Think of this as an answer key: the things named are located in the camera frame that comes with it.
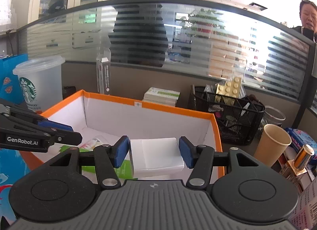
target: gold perfume bottle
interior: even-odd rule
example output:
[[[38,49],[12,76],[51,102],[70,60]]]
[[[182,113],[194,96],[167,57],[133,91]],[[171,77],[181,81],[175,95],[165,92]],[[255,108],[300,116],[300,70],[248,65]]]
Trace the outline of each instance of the gold perfume bottle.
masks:
[[[300,182],[303,174],[307,172],[306,166],[310,158],[315,155],[312,147],[304,144],[293,160],[288,160],[280,171],[280,174],[293,184],[297,185]]]

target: vent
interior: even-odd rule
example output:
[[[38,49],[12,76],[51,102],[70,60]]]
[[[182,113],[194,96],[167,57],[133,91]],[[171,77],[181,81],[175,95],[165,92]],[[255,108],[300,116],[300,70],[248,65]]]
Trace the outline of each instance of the vent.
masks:
[[[254,3],[254,2],[252,2],[251,4],[249,4],[249,6],[251,6],[251,7],[253,7],[253,8],[256,8],[256,9],[258,9],[258,10],[260,10],[260,11],[263,11],[263,10],[267,9],[267,7],[261,6],[261,5],[257,4],[257,3]]]

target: starbucks cup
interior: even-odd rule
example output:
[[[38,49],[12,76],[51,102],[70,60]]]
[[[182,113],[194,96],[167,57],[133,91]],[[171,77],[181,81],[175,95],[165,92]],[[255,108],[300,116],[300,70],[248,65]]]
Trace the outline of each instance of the starbucks cup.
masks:
[[[29,109],[42,113],[63,99],[61,64],[64,62],[60,55],[54,55],[28,60],[13,69]]]

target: paper cup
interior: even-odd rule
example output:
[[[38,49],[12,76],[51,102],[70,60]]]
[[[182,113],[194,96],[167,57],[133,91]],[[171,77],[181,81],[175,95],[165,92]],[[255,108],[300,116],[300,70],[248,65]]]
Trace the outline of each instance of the paper cup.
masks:
[[[254,157],[271,167],[291,142],[291,137],[283,128],[275,124],[267,124],[264,126]]]

